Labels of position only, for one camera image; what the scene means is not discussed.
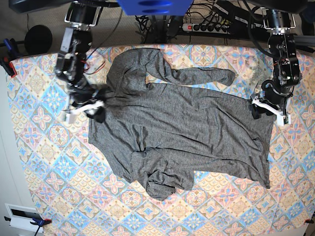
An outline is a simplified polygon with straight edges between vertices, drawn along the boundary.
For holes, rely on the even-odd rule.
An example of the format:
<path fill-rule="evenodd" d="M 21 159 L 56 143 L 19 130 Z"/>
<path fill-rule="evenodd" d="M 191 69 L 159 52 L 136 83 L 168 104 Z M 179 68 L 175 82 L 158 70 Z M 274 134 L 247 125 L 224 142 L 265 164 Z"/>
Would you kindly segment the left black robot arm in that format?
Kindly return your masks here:
<path fill-rule="evenodd" d="M 290 32 L 296 24 L 293 16 L 274 9 L 266 10 L 263 24 L 272 33 L 268 39 L 269 51 L 261 52 L 273 59 L 273 78 L 262 82 L 262 92 L 251 95 L 252 116 L 258 119 L 263 113 L 275 115 L 277 125 L 285 126 L 291 123 L 288 106 L 295 86 L 302 79 L 294 35 Z"/>

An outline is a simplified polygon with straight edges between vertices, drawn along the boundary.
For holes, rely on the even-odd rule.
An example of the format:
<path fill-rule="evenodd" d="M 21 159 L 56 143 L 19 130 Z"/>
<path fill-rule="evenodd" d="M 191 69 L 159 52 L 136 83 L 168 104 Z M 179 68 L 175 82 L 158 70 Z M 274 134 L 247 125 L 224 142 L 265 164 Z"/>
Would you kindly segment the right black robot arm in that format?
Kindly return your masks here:
<path fill-rule="evenodd" d="M 65 29 L 54 72 L 67 85 L 68 98 L 63 118 L 69 124 L 74 123 L 81 113 L 97 122 L 104 121 L 105 98 L 84 75 L 87 52 L 93 42 L 91 27 L 98 24 L 102 10 L 102 6 L 75 1 L 70 4 L 64 19 L 70 26 Z"/>

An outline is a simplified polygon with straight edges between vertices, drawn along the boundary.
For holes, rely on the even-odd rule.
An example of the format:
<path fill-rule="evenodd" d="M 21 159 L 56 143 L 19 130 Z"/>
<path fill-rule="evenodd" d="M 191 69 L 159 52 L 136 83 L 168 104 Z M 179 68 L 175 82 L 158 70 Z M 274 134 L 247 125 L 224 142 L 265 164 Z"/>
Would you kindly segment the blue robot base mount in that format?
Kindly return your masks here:
<path fill-rule="evenodd" d="M 126 15 L 184 16 L 192 0 L 117 0 Z"/>

